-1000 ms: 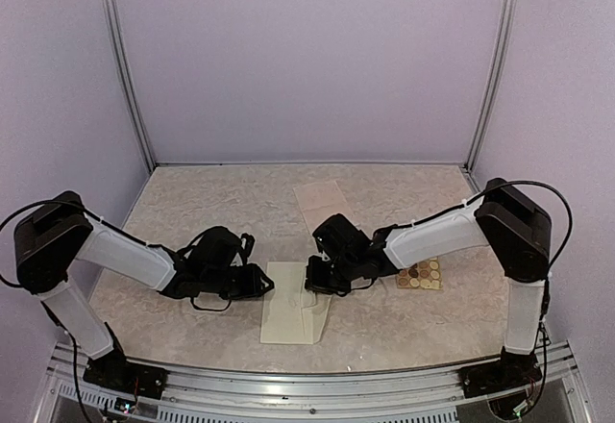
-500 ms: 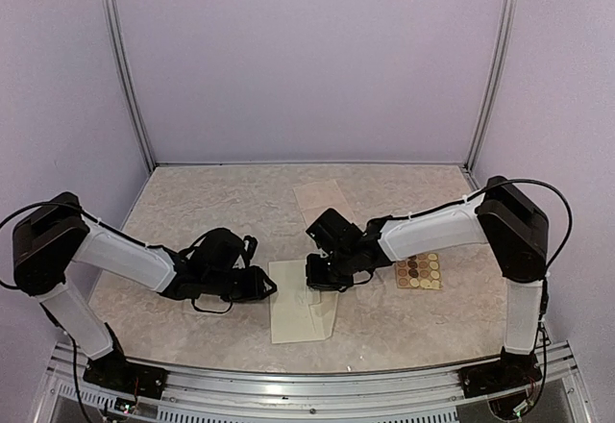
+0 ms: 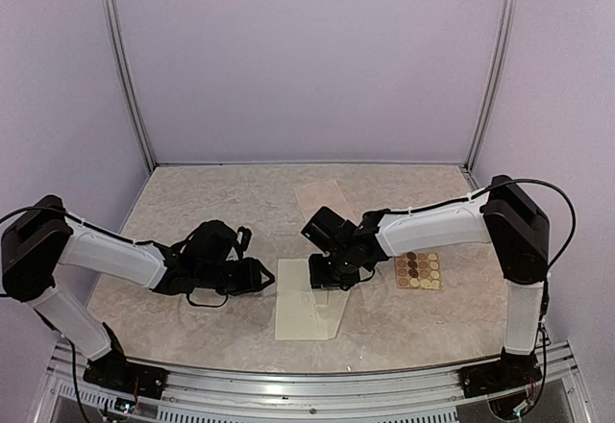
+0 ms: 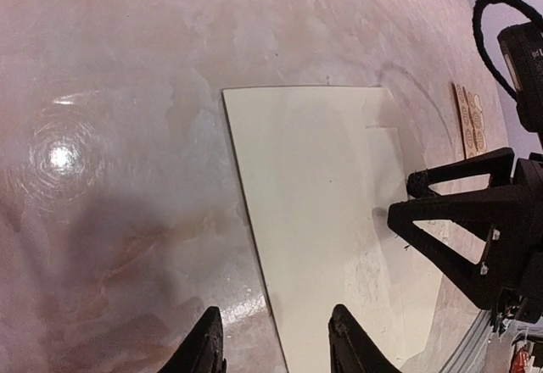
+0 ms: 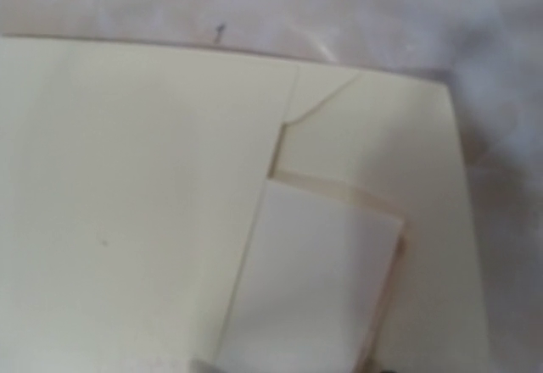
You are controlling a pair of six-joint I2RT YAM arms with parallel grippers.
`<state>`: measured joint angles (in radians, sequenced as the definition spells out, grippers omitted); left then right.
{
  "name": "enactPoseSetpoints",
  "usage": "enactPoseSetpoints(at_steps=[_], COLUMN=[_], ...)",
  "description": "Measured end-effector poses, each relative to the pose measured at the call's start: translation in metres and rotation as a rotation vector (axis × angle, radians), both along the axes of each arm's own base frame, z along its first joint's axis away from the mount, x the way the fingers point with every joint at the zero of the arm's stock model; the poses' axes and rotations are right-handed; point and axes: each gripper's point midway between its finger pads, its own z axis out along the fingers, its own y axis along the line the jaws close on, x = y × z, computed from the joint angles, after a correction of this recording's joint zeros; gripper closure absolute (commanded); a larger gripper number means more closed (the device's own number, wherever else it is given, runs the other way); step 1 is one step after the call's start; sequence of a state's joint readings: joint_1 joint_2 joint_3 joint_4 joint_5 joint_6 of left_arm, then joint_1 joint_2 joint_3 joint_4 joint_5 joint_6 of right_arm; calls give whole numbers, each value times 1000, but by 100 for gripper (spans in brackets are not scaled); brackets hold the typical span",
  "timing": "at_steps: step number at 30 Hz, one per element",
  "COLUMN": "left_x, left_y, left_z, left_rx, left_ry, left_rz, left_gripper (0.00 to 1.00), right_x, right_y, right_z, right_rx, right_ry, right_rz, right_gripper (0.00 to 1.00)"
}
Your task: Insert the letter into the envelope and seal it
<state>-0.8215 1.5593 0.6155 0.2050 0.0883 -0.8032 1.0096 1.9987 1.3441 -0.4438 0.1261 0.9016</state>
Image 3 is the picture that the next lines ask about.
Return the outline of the cream paper envelope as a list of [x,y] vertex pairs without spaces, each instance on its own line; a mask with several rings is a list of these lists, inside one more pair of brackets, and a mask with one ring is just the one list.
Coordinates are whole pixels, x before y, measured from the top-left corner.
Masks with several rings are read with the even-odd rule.
[[330,340],[337,336],[349,291],[312,289],[307,260],[278,260],[275,339]]

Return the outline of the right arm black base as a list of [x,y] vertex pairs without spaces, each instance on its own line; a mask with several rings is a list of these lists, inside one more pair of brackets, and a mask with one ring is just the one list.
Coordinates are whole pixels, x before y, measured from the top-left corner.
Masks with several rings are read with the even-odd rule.
[[474,398],[539,382],[543,373],[534,352],[516,355],[502,349],[497,360],[462,367],[458,376],[464,397]]

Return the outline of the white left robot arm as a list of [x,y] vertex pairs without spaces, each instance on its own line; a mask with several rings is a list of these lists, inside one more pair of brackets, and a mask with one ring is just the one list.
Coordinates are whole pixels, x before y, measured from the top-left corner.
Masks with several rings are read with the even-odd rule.
[[56,195],[2,216],[2,288],[5,296],[31,307],[116,389],[128,387],[135,370],[112,328],[96,320],[62,284],[60,266],[79,267],[127,281],[163,296],[189,299],[197,289],[229,300],[259,293],[275,276],[247,256],[252,232],[221,220],[205,221],[183,239],[165,245],[134,240],[71,213]]

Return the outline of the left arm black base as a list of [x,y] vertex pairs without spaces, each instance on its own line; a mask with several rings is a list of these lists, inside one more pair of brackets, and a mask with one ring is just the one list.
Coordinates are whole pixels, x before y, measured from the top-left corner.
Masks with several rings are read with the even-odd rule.
[[131,394],[135,398],[160,400],[168,371],[164,368],[129,361],[113,330],[103,323],[111,340],[111,350],[96,361],[87,361],[84,381],[106,389]]

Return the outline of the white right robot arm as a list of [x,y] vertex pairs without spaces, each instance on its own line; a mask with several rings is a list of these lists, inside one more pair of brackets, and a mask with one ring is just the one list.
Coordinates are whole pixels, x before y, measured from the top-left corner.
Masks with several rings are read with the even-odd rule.
[[491,378],[511,388],[529,372],[550,263],[549,218],[521,184],[499,175],[439,203],[367,211],[358,223],[323,206],[301,231],[317,250],[308,259],[310,283],[348,290],[359,271],[410,252],[484,248],[499,268],[506,300],[505,356],[493,364]]

